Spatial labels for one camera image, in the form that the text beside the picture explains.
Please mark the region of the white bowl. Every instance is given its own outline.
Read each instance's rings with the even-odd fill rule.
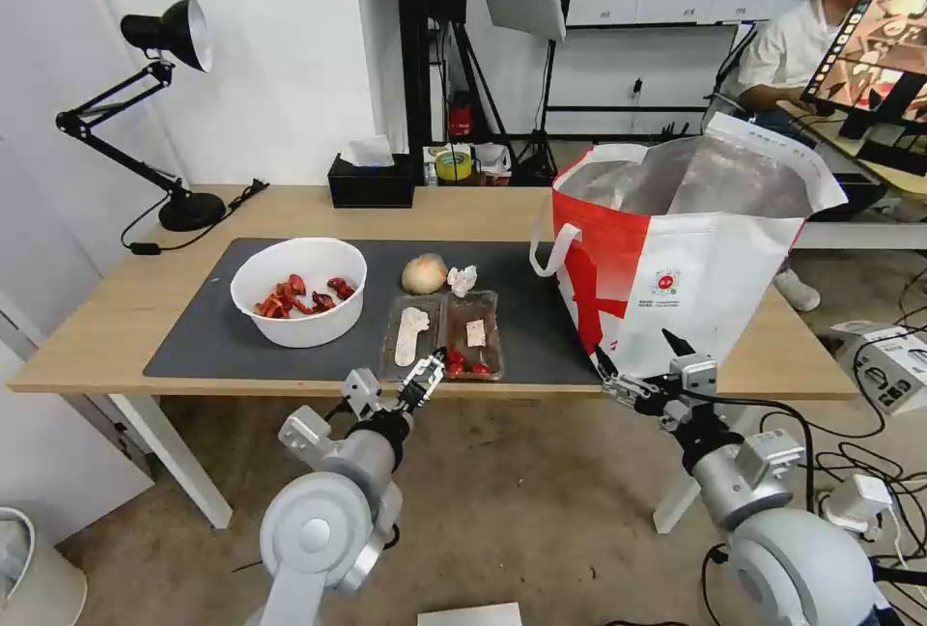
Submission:
[[[255,314],[260,304],[273,292],[277,283],[298,273],[306,282],[303,300],[312,303],[312,292],[326,293],[335,300],[327,312],[271,319]],[[354,288],[354,294],[340,301],[326,285],[330,278],[344,278]],[[232,278],[232,302],[246,314],[275,344],[288,348],[310,348],[334,341],[348,331],[360,318],[364,306],[364,284],[367,262],[352,244],[332,238],[296,238],[259,251],[248,259]]]

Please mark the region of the bag handle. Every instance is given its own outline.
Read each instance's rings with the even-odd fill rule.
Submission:
[[[534,227],[531,228],[531,248],[528,251],[528,261],[531,262],[531,268],[542,278],[547,278],[557,273],[567,258],[567,252],[570,250],[570,245],[573,244],[573,240],[582,238],[582,230],[570,223],[564,223],[563,227],[560,228],[560,232],[557,233],[557,239],[553,243],[548,265],[542,268],[541,264],[538,263],[537,254],[538,244],[541,243],[541,224],[544,222],[545,216],[547,215],[545,213],[547,205],[548,204],[545,203],[541,206],[537,217],[534,219]]]

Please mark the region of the light stand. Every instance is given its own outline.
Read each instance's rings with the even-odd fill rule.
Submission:
[[[165,230],[187,232],[215,225],[225,215],[222,199],[209,193],[193,193],[183,187],[183,181],[176,175],[127,155],[93,133],[93,129],[103,122],[170,86],[174,64],[163,57],[162,51],[171,51],[180,61],[199,71],[208,72],[212,68],[203,11],[195,0],[182,0],[168,8],[161,17],[126,15],[120,28],[126,41],[142,49],[152,59],[151,63],[92,100],[62,112],[55,118],[55,123],[67,135],[170,194],[169,201],[158,212],[158,219]],[[126,101],[104,103],[148,76],[156,83],[144,92]]]

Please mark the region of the chair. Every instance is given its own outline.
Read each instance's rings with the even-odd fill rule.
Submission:
[[[744,56],[746,48],[750,46],[750,43],[756,39],[756,35],[759,34],[760,27],[762,23],[754,22],[753,26],[750,28],[750,31],[746,33],[743,39],[731,49],[731,52],[727,55],[727,58],[721,63],[721,67],[718,69],[717,74],[715,75],[715,88],[710,95],[705,97],[709,102],[708,110],[705,112],[705,116],[702,117],[702,128],[704,129],[705,125],[715,116],[715,112],[721,111],[725,114],[730,114],[731,116],[736,116],[739,119],[746,119],[748,121],[752,120],[753,114],[747,111],[742,104],[734,100],[731,97],[728,97],[723,92],[721,92],[724,87],[727,78],[730,74],[740,66],[741,58]]]

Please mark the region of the computer screen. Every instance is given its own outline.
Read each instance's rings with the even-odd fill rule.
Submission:
[[[859,0],[803,98],[872,123],[927,125],[925,82],[927,0]]]

